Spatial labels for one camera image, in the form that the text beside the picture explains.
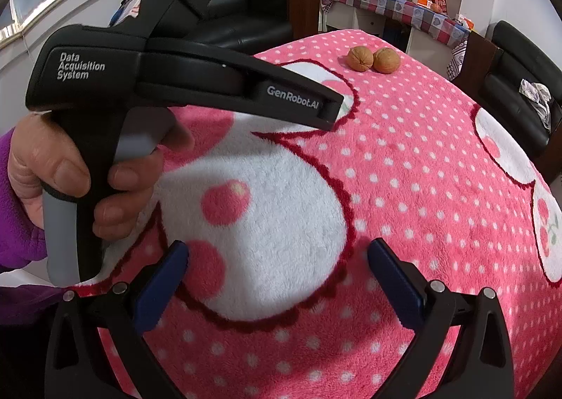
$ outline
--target metal screw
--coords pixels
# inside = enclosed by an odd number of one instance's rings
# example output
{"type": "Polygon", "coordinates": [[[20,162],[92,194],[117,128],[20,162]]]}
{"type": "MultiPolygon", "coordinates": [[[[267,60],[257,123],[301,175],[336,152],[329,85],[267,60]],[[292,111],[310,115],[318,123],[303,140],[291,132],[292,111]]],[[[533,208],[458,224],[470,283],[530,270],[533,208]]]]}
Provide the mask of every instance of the metal screw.
{"type": "Polygon", "coordinates": [[[74,296],[74,291],[68,290],[67,292],[65,292],[65,294],[63,294],[63,301],[70,302],[74,299],[74,296]]]}
{"type": "Polygon", "coordinates": [[[442,281],[439,280],[433,280],[429,286],[431,287],[431,289],[435,292],[443,292],[445,291],[445,284],[442,281]]]}
{"type": "Polygon", "coordinates": [[[496,292],[492,288],[484,288],[484,296],[488,299],[493,299],[496,297],[496,292]]]}
{"type": "Polygon", "coordinates": [[[125,291],[127,291],[128,287],[129,286],[127,285],[127,283],[125,283],[124,281],[120,281],[119,283],[114,284],[111,290],[114,292],[114,294],[123,294],[125,291]]]}

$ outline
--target hand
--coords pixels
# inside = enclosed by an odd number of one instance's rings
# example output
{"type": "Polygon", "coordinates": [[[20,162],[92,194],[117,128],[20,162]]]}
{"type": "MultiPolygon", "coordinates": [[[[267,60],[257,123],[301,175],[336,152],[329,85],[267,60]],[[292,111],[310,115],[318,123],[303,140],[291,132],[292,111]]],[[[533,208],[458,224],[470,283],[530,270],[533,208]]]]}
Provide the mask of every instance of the hand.
{"type": "MultiPolygon", "coordinates": [[[[193,147],[191,134],[176,125],[162,141],[172,150],[193,147]]],[[[139,213],[150,198],[164,165],[161,150],[150,156],[124,161],[108,175],[112,188],[123,191],[103,199],[94,211],[94,234],[102,239],[124,239],[133,230],[139,213]]],[[[16,196],[34,225],[43,229],[44,181],[58,191],[80,198],[90,189],[90,174],[69,136],[49,115],[30,114],[12,135],[8,178],[16,196]]]]}

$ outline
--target red package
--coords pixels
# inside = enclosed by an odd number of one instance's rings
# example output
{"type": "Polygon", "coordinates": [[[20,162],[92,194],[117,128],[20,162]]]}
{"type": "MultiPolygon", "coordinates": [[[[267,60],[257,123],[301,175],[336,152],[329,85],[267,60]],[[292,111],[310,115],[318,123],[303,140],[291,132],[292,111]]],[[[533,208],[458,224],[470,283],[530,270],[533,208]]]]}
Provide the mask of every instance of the red package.
{"type": "Polygon", "coordinates": [[[443,15],[448,15],[447,14],[447,0],[431,0],[431,2],[433,2],[434,4],[437,4],[440,8],[441,8],[441,13],[443,13],[443,15]]]}

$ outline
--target pink blanket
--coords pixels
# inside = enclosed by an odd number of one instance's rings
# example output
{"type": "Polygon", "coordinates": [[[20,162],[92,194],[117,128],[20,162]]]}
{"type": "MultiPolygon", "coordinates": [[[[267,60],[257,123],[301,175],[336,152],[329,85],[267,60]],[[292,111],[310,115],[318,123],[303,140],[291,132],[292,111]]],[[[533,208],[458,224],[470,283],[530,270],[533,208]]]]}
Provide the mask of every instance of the pink blanket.
{"type": "Polygon", "coordinates": [[[345,95],[334,132],[175,110],[195,150],[166,155],[136,232],[81,289],[130,280],[175,239],[190,246],[182,287],[145,335],[189,399],[370,398],[413,336],[367,266],[365,248],[379,236],[452,290],[497,290],[518,398],[560,346],[562,213],[544,181],[451,83],[405,54],[392,75],[353,72],[345,55],[356,45],[388,46],[350,30],[257,56],[345,95]]]}

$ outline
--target fingernail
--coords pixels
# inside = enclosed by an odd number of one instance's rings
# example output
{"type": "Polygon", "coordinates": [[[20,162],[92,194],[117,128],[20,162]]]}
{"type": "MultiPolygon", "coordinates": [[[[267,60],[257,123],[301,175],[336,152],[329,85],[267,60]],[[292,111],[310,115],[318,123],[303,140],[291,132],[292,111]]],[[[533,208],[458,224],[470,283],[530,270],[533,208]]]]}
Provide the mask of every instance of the fingernail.
{"type": "Polygon", "coordinates": [[[113,183],[115,186],[122,188],[130,188],[139,182],[139,175],[129,167],[117,167],[113,175],[113,183]]]}
{"type": "Polygon", "coordinates": [[[123,209],[117,206],[109,206],[103,211],[103,220],[106,223],[118,223],[123,219],[123,209]]]}
{"type": "Polygon", "coordinates": [[[59,191],[69,196],[82,197],[88,192],[88,175],[67,159],[58,165],[53,181],[59,191]]]}

